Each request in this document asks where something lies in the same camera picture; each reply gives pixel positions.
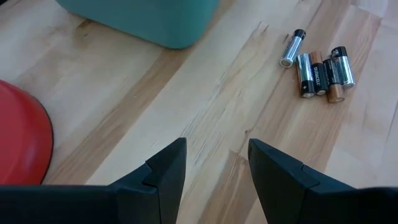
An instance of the light wood grain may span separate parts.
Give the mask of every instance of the light wood grain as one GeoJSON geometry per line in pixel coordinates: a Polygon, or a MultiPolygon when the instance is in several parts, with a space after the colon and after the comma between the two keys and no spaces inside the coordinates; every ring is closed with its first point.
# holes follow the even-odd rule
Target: light wood grain
{"type": "Polygon", "coordinates": [[[52,119],[45,184],[109,184],[183,136],[177,223],[266,223],[247,144],[259,138],[355,187],[398,185],[398,1],[221,0],[201,40],[165,49],[69,14],[53,0],[0,6],[0,78],[52,119]],[[346,100],[299,97],[278,61],[345,45],[357,86],[346,100]]]}

